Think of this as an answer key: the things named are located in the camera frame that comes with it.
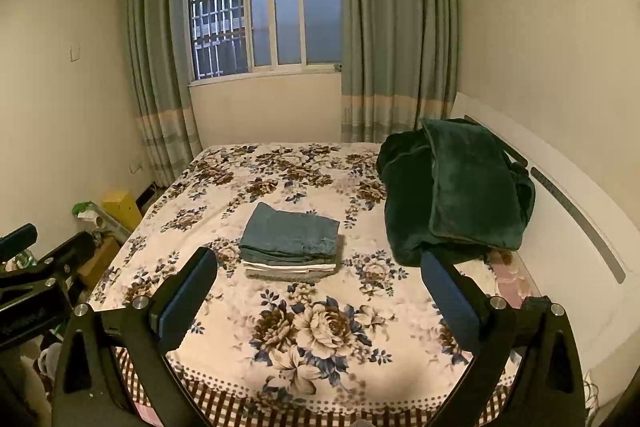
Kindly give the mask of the left green curtain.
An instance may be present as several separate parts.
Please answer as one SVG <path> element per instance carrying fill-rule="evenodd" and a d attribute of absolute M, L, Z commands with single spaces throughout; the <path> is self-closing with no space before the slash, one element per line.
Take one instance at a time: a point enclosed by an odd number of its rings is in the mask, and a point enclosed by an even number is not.
<path fill-rule="evenodd" d="M 190 97 L 183 0 L 122 0 L 124 50 L 152 178 L 168 187 L 202 151 Z"/>

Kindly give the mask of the cardboard box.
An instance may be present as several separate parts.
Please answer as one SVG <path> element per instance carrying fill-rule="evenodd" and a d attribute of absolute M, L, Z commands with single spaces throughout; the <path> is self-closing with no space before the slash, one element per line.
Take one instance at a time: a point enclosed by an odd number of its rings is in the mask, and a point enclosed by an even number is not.
<path fill-rule="evenodd" d="M 93 257 L 81 265 L 77 274 L 88 289 L 96 287 L 96 284 L 99 283 L 101 277 L 103 277 L 103 274 L 117 256 L 119 249 L 120 246 L 116 239 L 107 237 L 101 246 L 96 248 Z"/>

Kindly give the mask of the green white clutter pile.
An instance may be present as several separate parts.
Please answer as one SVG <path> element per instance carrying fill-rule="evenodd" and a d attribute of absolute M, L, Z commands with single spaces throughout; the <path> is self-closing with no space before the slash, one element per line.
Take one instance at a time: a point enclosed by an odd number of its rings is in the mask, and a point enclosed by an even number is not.
<path fill-rule="evenodd" d="M 116 218 L 109 215 L 95 202 L 78 202 L 72 209 L 72 215 L 79 221 L 89 225 L 92 231 L 111 234 L 111 236 L 123 244 L 129 239 L 131 231 Z"/>

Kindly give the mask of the white bed headboard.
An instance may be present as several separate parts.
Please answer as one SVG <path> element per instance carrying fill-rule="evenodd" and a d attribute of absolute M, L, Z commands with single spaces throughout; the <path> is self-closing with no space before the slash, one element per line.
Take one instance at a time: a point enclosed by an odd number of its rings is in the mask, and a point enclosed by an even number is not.
<path fill-rule="evenodd" d="M 574 162 L 513 119 L 463 93 L 452 113 L 526 160 L 536 202 L 518 254 L 538 291 L 567 311 L 600 402 L 618 398 L 639 367 L 637 228 Z"/>

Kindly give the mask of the blue denim jeans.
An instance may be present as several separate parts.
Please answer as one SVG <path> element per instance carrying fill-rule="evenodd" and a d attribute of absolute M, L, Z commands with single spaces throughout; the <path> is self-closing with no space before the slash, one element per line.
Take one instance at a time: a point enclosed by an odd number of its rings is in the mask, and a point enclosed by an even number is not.
<path fill-rule="evenodd" d="M 275 210 L 260 202 L 240 239 L 243 261 L 258 265 L 334 263 L 340 222 L 315 213 Z"/>

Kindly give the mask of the yellow box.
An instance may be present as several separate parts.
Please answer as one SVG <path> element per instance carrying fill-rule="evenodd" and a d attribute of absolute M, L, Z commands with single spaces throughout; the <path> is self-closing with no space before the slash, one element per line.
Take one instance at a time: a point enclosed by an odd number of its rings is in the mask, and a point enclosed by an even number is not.
<path fill-rule="evenodd" d="M 142 221 L 142 214 L 136 201 L 128 190 L 111 190 L 104 193 L 102 207 L 115 220 L 130 232 Z"/>

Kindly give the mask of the folded light clothes stack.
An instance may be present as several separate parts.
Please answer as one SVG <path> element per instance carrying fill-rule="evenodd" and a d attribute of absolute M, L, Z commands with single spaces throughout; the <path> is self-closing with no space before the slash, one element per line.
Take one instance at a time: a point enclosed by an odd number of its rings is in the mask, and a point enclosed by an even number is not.
<path fill-rule="evenodd" d="M 314 283 L 323 277 L 330 277 L 337 273 L 342 266 L 345 236 L 337 236 L 335 254 L 330 260 L 317 262 L 298 262 L 297 265 L 265 265 L 248 260 L 242 260 L 247 277 L 253 279 L 280 281 L 280 282 L 303 282 Z"/>

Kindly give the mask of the dark green plush blanket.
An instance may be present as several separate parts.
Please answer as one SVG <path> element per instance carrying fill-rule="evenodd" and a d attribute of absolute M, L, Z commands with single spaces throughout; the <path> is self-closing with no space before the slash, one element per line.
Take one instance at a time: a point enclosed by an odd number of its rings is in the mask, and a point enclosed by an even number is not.
<path fill-rule="evenodd" d="M 387 137 L 376 170 L 398 265 L 417 267 L 425 251 L 459 263 L 521 248 L 535 185 L 480 124 L 424 119 L 419 130 Z"/>

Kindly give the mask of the wall switch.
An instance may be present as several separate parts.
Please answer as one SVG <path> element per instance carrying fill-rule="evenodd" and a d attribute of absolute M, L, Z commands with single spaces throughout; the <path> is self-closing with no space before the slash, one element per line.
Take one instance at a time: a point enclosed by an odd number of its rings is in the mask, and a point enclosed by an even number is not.
<path fill-rule="evenodd" d="M 70 61 L 77 62 L 80 60 L 80 46 L 70 46 Z"/>

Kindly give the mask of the floral bed blanket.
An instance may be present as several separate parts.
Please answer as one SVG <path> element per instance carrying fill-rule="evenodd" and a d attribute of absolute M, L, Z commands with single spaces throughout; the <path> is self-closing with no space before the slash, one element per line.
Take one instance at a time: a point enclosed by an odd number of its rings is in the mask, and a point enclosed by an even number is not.
<path fill-rule="evenodd" d="M 168 359 L 215 426 L 423 426 L 472 360 L 417 267 L 386 236 L 376 144 L 214 146 L 149 209 L 90 296 L 151 296 L 198 247 L 218 272 Z M 340 222 L 342 266 L 314 283 L 253 279 L 240 239 L 256 206 Z"/>

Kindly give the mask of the green curtain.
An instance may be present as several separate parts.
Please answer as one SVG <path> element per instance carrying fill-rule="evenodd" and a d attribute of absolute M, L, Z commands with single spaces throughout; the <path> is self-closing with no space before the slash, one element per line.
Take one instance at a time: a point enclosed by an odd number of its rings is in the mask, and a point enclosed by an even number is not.
<path fill-rule="evenodd" d="M 124 50 L 152 178 L 168 187 L 202 151 L 190 97 L 183 0 L 122 0 Z"/>
<path fill-rule="evenodd" d="M 378 142 L 449 116 L 458 0 L 342 0 L 342 139 Z"/>

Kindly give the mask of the right green curtain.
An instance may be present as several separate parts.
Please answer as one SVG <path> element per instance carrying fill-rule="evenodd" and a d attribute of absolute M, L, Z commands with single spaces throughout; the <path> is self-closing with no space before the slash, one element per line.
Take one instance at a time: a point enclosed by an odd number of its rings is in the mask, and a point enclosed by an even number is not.
<path fill-rule="evenodd" d="M 342 0 L 342 139 L 378 142 L 449 116 L 458 0 Z"/>

